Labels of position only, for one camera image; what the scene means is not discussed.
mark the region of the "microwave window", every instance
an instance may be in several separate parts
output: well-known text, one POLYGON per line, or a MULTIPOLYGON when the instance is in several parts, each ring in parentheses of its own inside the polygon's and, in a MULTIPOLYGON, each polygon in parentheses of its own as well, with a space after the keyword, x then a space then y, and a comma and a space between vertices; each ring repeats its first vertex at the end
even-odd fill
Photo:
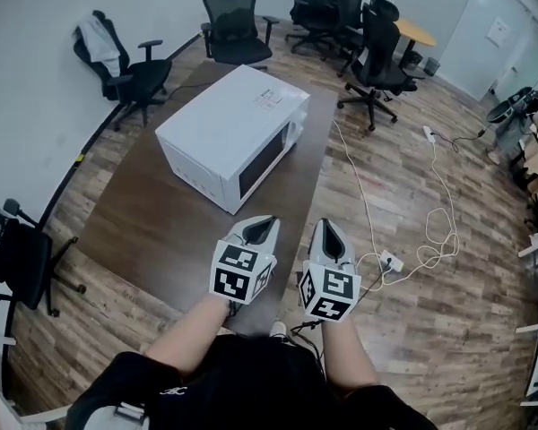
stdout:
POLYGON ((289 131, 287 123, 283 129, 259 152, 249 165, 239 174, 239 194, 241 198, 251 189, 251 186, 267 170, 271 163, 281 154, 285 148, 287 133, 289 131))

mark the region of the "clothes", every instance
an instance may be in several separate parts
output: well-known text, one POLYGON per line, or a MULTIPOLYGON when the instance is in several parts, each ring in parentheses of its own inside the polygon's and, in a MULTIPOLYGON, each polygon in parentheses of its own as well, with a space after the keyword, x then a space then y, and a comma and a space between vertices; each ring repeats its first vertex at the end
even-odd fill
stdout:
POLYGON ((116 43, 100 20, 90 14, 78 24, 83 43, 90 53, 92 62, 102 62, 111 76, 121 74, 119 69, 119 51, 116 43))
POLYGON ((126 352, 69 409, 66 430, 83 430, 98 408, 144 404, 150 430, 179 428, 359 428, 436 430, 388 387, 340 400, 313 354, 282 338, 220 336, 187 381, 178 371, 126 352))

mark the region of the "forearm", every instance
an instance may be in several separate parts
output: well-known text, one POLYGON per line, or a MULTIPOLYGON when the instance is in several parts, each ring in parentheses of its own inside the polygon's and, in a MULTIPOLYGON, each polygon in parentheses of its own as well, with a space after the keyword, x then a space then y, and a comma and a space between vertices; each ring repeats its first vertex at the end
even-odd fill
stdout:
POLYGON ((360 343, 352 317, 341 323, 324 322, 321 327, 326 377, 332 385, 350 392, 378 383, 377 371, 360 343))
POLYGON ((207 295, 159 337, 145 355, 173 366, 181 374, 191 374, 203 361, 228 314, 229 300, 207 295))

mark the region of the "white cable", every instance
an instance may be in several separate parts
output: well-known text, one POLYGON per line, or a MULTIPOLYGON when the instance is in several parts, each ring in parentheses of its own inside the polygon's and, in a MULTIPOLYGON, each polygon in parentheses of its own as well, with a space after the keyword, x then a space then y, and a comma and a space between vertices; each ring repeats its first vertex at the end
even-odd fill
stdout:
POLYGON ((337 127, 337 131, 339 131, 339 135, 341 136, 341 140, 343 141, 344 152, 347 155, 347 159, 349 160, 349 162, 351 162, 352 170, 354 171, 355 176, 357 177, 357 182, 359 183, 360 193, 362 194, 362 199, 365 202, 365 211, 367 212, 367 218, 369 219, 370 242, 373 245, 373 251, 374 252, 362 255, 361 258, 357 261, 356 269, 359 269, 360 262, 362 262, 362 260, 364 258, 366 258, 367 256, 374 255, 377 258, 378 268, 382 272, 381 283, 378 286, 378 288, 370 288, 369 291, 379 291, 384 286, 394 285, 395 283, 402 282, 403 280, 409 279, 417 270, 419 270, 421 268, 433 269, 434 267, 436 267, 438 265, 438 263, 440 262, 440 260, 442 258, 447 258, 448 256, 457 256, 459 251, 460 251, 460 239, 458 237, 457 230, 456 230, 455 206, 452 203, 452 196, 450 195, 450 192, 448 191, 447 185, 445 184, 442 177, 438 174, 437 170, 434 168, 434 163, 437 161, 437 148, 436 148, 436 146, 435 146, 435 144, 433 142, 432 143, 432 150, 433 150, 434 158, 432 159, 432 163, 430 164, 430 167, 432 168, 432 171, 438 177, 438 180, 440 181, 440 183, 444 186, 445 190, 447 191, 448 200, 450 201, 451 215, 448 216, 448 212, 442 207, 438 207, 437 209, 434 209, 433 211, 430 211, 429 214, 427 215, 427 222, 426 222, 426 226, 425 226, 425 235, 426 235, 427 239, 432 244, 439 245, 439 249, 437 249, 437 248, 435 248, 433 246, 430 246, 430 245, 421 245, 416 250, 416 257, 417 257, 417 260, 419 260, 419 263, 420 263, 419 266, 414 268, 411 272, 409 272, 409 274, 406 277, 403 277, 402 279, 394 280, 392 282, 386 282, 385 281, 385 276, 392 269, 389 269, 388 271, 383 271, 383 264, 380 261, 380 255, 378 254, 377 246, 375 245, 375 233, 373 231, 373 223, 372 223, 372 220, 371 220, 371 217, 370 217, 369 202, 367 201, 367 195, 365 194, 365 191, 362 188, 362 184, 361 184, 360 178, 359 178, 359 173, 357 172, 357 168, 355 166, 355 163, 353 162, 353 160, 351 158, 351 155, 349 154, 349 150, 347 148, 347 142, 344 140, 343 133, 341 132, 341 128, 339 127, 339 125, 337 124, 336 121, 333 120, 333 123, 337 127), (447 220, 448 220, 448 226, 450 226, 450 230, 448 231, 447 237, 442 242, 433 240, 429 236, 430 215, 432 215, 433 213, 435 213, 437 211, 443 211, 445 213, 445 215, 447 216, 447 220), (451 237, 453 239, 453 241, 452 241, 453 250, 452 250, 451 253, 445 254, 444 253, 445 246, 447 245, 447 243, 448 243, 448 241, 450 240, 451 237), (421 251, 423 251, 423 250, 429 250, 429 251, 433 252, 435 255, 431 256, 430 258, 423 261, 421 259, 421 251))

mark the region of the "brown wooden table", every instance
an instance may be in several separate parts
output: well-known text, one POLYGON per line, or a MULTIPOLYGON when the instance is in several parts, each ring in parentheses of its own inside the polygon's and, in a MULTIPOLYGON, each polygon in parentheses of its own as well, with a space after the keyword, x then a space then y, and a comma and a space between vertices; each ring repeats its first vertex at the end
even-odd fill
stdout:
MULTIPOLYGON (((203 62, 184 85, 216 82, 234 66, 203 62)), ((232 216, 174 176, 155 129, 206 87, 178 90, 155 114, 96 204, 78 246, 94 261, 180 311, 207 293, 213 250, 231 226, 281 218, 278 263, 267 288, 230 319, 242 334, 269 332, 295 260, 334 117, 337 94, 287 80, 311 97, 297 145, 232 216)))

